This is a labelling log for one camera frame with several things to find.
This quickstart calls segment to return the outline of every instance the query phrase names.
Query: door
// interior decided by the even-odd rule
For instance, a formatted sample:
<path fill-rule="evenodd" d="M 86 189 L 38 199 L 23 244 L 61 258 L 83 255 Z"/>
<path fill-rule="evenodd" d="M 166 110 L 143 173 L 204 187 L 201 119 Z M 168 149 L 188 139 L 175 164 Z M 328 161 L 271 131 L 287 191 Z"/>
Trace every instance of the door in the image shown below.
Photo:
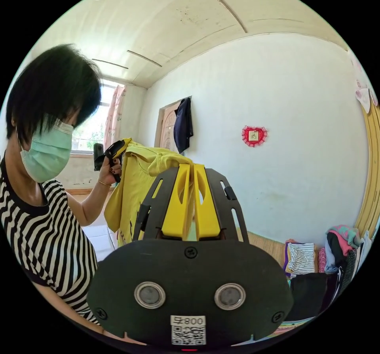
<path fill-rule="evenodd" d="M 178 109 L 180 103 L 177 102 L 164 110 L 161 125 L 160 148 L 166 148 L 175 153 L 178 153 L 173 132 L 176 119 L 175 110 Z"/>

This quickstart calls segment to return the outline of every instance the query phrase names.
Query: ceiling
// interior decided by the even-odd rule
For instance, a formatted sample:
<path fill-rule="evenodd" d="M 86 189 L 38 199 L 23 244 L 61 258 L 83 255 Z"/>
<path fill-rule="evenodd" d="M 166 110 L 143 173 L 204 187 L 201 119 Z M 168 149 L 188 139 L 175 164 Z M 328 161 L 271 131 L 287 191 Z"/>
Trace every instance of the ceiling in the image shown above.
<path fill-rule="evenodd" d="M 100 60 L 105 77 L 149 88 L 217 45 L 276 32 L 316 36 L 347 49 L 299 0 L 83 0 L 42 35 L 32 55 L 75 43 L 87 57 Z"/>

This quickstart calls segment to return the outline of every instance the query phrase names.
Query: pink curtain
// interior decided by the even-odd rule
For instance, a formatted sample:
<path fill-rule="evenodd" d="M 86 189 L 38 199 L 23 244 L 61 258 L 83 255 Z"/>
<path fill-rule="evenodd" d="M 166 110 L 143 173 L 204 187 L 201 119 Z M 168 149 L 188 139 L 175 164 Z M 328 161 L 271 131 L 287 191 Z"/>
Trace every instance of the pink curtain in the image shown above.
<path fill-rule="evenodd" d="M 107 149 L 112 143 L 119 140 L 120 137 L 120 126 L 122 122 L 123 114 L 123 103 L 126 93 L 126 88 L 124 86 L 118 86 L 115 89 L 114 96 L 110 104 L 110 109 L 108 111 L 108 116 L 106 120 L 106 127 L 104 132 L 104 149 Z"/>

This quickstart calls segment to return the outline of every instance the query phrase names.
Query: screw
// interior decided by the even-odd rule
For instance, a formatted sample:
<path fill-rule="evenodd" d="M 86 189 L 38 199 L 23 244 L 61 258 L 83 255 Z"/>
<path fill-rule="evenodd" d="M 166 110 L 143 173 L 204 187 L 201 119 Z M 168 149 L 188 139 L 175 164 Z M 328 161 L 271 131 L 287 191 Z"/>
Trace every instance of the screw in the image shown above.
<path fill-rule="evenodd" d="M 185 256 L 189 259 L 194 259 L 198 255 L 198 251 L 195 247 L 187 247 L 185 249 Z"/>
<path fill-rule="evenodd" d="M 107 313 L 102 309 L 102 308 L 98 308 L 95 310 L 96 314 L 98 315 L 98 317 L 101 319 L 101 320 L 106 320 L 107 319 Z"/>
<path fill-rule="evenodd" d="M 273 315 L 272 317 L 272 322 L 274 324 L 276 324 L 277 322 L 279 322 L 281 319 L 283 319 L 285 316 L 285 313 L 284 312 L 277 312 Z"/>

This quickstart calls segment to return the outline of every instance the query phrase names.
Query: black and white striped shirt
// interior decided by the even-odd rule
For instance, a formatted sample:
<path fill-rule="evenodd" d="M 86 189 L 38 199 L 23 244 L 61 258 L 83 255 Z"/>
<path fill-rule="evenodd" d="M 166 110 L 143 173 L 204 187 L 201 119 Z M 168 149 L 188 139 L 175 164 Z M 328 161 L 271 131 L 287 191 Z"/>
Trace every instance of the black and white striped shirt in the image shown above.
<path fill-rule="evenodd" d="M 96 318 L 88 307 L 87 291 L 97 269 L 95 250 L 68 206 L 58 180 L 40 184 L 45 206 L 21 200 L 0 164 L 0 218 L 8 242 L 29 278 L 49 286 L 79 315 Z"/>

